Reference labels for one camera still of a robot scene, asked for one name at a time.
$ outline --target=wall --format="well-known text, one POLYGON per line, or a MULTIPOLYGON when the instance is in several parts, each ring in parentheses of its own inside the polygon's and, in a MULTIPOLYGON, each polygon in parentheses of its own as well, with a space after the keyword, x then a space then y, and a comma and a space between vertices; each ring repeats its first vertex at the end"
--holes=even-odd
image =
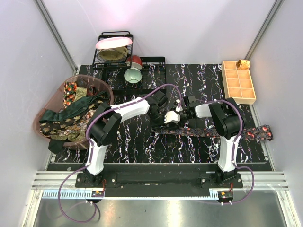
POLYGON ((272 127, 271 155, 276 169, 285 173, 301 222, 302 9, 301 0, 285 1, 251 59, 256 109, 261 123, 272 127))
POLYGON ((44 0, 75 63, 91 64, 98 35, 129 30, 134 54, 167 63, 245 57, 274 0, 44 0))
POLYGON ((33 119, 72 71, 34 1, 2 0, 0 34, 0 222, 16 227, 49 154, 33 119))

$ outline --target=laundry basket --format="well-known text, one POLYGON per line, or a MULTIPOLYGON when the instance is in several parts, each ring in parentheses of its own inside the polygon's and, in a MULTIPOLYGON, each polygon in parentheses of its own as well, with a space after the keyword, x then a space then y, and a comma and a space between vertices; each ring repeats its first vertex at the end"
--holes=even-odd
MULTIPOLYGON (((97 92, 101 92, 101 91, 106 91, 109 94, 109 98, 110 98, 110 105, 113 104, 114 102, 114 94, 112 89, 110 88, 110 86, 105 83, 104 81, 92 77, 92 76, 88 76, 88 75, 76 75, 73 77, 68 78, 65 82, 76 82, 77 80, 85 80, 88 82, 87 88, 89 86, 94 86, 97 92)), ((43 114, 45 113, 46 110, 52 110, 55 112, 60 111, 63 108, 63 95, 64 95, 64 83, 63 82, 60 87, 58 88, 58 90, 56 91, 56 93, 53 95, 53 97, 48 101, 48 103, 39 111, 39 113, 37 114, 35 120, 34 120, 34 131, 35 133, 47 140, 50 141, 49 138, 44 137, 43 135, 40 134, 40 119, 43 116, 43 114)), ((86 138, 79 140, 79 141, 74 141, 74 142, 66 142, 63 145, 64 147, 70 148, 70 149, 87 149, 89 148, 89 142, 87 141, 86 138)))

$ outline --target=wooden organizer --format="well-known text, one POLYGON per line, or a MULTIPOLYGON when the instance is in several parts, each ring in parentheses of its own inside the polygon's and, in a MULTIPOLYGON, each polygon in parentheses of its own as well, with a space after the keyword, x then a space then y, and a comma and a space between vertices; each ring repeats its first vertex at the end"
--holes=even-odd
POLYGON ((238 104, 253 104, 256 94, 250 70, 238 70, 236 61, 223 61, 222 76, 225 98, 234 98, 238 104))

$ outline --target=gray floor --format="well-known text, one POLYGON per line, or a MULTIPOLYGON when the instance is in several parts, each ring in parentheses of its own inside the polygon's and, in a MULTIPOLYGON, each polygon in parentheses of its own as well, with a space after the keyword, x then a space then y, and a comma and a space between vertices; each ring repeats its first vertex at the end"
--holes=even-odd
MULTIPOLYGON (((235 200, 244 192, 235 192, 235 200)), ((62 200, 67 210, 79 200, 62 200)), ((59 216, 57 200, 42 199, 35 227, 286 227, 278 198, 272 191, 254 191, 243 203, 232 206, 205 205, 198 201, 103 200, 98 203, 101 219, 95 217, 88 224, 75 224, 59 216)), ((68 214, 86 220, 93 213, 87 204, 68 214)))

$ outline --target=marble tabletop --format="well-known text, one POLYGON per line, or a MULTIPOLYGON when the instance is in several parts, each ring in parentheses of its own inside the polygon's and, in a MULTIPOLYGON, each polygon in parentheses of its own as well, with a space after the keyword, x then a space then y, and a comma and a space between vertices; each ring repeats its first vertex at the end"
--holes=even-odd
MULTIPOLYGON (((79 74, 102 78, 102 72, 82 65, 79 74)), ((166 65, 167 83, 179 87, 182 95, 194 95, 197 99, 224 98, 221 64, 171 64, 166 65)), ((115 80, 109 85, 117 89, 115 80)), ((151 89, 158 86, 154 83, 151 89)), ((170 109, 178 94, 167 87, 170 109)), ((135 95, 115 96, 115 104, 135 99, 135 95)), ((238 105, 248 121, 247 127, 255 127, 249 105, 238 105)), ((211 118, 204 118, 204 127, 213 127, 211 118)), ((68 148, 56 156, 55 162, 84 162, 87 150, 72 151, 68 148)), ((220 155, 220 139, 179 135, 164 135, 151 131, 149 117, 140 115, 120 124, 117 138, 108 146, 106 163, 209 163, 216 162, 220 155)), ((240 140, 237 162, 265 162, 263 149, 258 140, 240 140)))

